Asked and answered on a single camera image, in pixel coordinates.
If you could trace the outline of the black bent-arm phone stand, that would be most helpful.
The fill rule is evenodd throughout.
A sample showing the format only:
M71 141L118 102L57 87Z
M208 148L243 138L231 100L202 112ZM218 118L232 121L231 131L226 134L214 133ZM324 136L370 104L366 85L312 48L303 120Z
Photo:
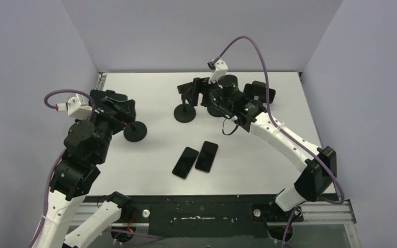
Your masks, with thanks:
M141 121L134 121L123 130L124 138L129 142L139 142L147 135L147 126Z

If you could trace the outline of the black round-base phone stand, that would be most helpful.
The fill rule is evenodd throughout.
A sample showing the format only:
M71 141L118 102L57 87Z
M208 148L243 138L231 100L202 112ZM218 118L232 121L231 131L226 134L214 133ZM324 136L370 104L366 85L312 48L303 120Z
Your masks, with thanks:
M221 108L217 104L210 104L206 108L207 112L213 117L220 118L226 116L226 113L221 110Z

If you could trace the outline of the black ball-joint phone stand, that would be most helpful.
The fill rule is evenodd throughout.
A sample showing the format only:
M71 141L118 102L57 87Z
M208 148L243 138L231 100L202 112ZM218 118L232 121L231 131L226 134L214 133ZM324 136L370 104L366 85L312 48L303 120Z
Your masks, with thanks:
M174 109L174 117L178 122L188 123L191 122L196 117L196 110L190 104L187 103L186 95L188 91L191 89L193 83L186 83L183 85L179 85L177 87L178 92L181 96L182 104L176 106Z

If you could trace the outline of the purple cased phone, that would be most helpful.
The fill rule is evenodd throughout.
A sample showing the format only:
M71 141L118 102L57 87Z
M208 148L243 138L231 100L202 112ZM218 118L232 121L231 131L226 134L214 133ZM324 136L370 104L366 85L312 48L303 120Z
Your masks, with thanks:
M218 144L204 141L194 168L198 171L209 173L211 171L218 148Z

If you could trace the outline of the silver-edged black phone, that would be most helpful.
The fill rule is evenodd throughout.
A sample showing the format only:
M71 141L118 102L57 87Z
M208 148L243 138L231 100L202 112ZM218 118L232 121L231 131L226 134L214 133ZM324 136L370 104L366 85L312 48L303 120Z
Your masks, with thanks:
M172 174L180 179L185 180L190 171L192 170L192 167L194 163L197 160L197 157L199 156L199 151L191 148L191 147L186 147L178 161L176 162Z

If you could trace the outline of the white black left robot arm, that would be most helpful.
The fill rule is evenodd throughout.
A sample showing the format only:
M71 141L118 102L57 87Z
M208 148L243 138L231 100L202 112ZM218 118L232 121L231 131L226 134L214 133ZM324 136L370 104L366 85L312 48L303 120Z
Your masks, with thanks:
M98 165L105 162L113 135L136 119L135 101L126 95L87 99L82 103L74 97L54 106L57 111L67 111L75 123L48 175L42 217L29 247L69 246L67 231L100 175Z

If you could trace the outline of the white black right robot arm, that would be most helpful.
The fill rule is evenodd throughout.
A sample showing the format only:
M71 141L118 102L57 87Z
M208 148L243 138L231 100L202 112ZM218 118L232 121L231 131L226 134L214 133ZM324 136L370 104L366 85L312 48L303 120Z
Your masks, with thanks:
M199 104L229 117L237 126L255 135L283 154L300 172L290 187L283 189L270 206L278 221L289 216L291 209L304 202L315 202L330 187L337 171L337 154L331 147L320 148L296 135L284 123L268 114L266 104L276 91L266 83L254 81L239 90L238 78L224 75L212 83L208 77L194 78L177 87L191 107Z

